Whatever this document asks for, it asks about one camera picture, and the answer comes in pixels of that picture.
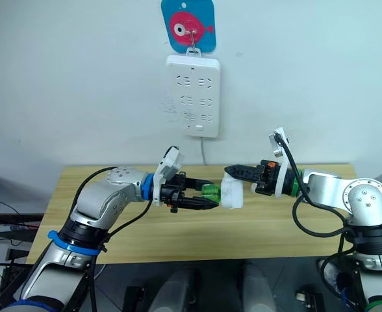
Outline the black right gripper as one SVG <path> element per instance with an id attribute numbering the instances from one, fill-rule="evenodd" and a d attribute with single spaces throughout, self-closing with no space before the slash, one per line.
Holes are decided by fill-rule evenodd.
<path id="1" fill-rule="evenodd" d="M 227 166 L 224 168 L 224 171 L 234 179 L 247 182 L 257 182 L 252 183 L 250 186 L 250 191 L 252 191 L 252 193 L 271 196 L 274 194 L 277 184 L 279 163 L 275 161 L 262 160 L 258 167 L 260 173 L 256 167 L 241 164 Z"/>

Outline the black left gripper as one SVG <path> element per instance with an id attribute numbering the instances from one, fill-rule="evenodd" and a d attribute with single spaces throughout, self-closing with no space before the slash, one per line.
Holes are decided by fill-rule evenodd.
<path id="1" fill-rule="evenodd" d="M 218 206 L 218 203 L 208 198 L 184 197 L 186 189 L 202 191 L 204 185 L 212 182 L 205 179 L 186 177 L 185 173 L 175 174 L 171 179 L 161 185 L 160 201 L 170 208 L 171 213 L 177 213 L 178 208 L 190 210 L 209 210 Z"/>

